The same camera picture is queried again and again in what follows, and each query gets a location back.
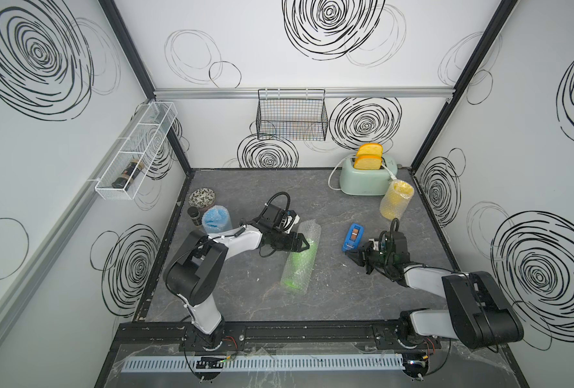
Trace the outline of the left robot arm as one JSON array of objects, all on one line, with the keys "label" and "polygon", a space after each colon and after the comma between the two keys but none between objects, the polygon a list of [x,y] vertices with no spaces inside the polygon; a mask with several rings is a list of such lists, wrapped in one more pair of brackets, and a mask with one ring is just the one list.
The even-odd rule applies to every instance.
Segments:
[{"label": "left robot arm", "polygon": [[274,205],[241,226],[215,234],[194,230],[162,274],[168,291],[180,299],[196,331],[212,337],[222,330],[223,317],[213,297],[227,260],[268,245],[272,252],[306,252],[311,243],[293,231],[298,215]]}]

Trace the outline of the bubble wrap sheet stack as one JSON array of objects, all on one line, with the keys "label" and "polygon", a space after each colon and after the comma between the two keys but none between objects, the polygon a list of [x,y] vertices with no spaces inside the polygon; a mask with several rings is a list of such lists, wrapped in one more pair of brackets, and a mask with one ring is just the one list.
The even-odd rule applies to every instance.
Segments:
[{"label": "bubble wrap sheet stack", "polygon": [[305,294],[309,288],[314,263],[319,249],[322,226],[315,220],[301,223],[298,232],[302,233],[309,244],[303,252],[292,252],[285,263],[280,284],[290,292]]}]

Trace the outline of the green plastic wine glass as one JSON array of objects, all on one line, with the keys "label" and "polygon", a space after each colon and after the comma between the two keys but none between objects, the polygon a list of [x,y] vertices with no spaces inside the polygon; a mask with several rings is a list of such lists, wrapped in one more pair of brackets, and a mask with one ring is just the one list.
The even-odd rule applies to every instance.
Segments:
[{"label": "green plastic wine glass", "polygon": [[281,283],[287,289],[304,294],[314,269],[317,246],[312,243],[304,252],[293,252],[286,261]]}]

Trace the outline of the blue tape dispenser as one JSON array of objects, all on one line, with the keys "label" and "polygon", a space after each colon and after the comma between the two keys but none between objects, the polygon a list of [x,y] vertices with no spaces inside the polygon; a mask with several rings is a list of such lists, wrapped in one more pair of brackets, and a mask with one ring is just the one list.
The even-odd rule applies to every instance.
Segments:
[{"label": "blue tape dispenser", "polygon": [[348,233],[343,241],[342,252],[351,251],[359,247],[364,235],[364,227],[360,224],[353,223],[348,228]]}]

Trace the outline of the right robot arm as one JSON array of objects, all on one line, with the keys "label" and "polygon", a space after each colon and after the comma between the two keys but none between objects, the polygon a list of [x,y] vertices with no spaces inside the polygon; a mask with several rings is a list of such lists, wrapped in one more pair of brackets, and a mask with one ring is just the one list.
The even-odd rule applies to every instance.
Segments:
[{"label": "right robot arm", "polygon": [[400,314],[398,339],[406,348],[434,336],[457,340],[468,349],[495,349],[524,339],[521,320],[490,273],[465,273],[413,262],[406,236],[400,231],[383,231],[378,238],[363,242],[360,230],[353,228],[342,250],[368,274],[377,272],[405,288],[445,299],[443,310]]}]

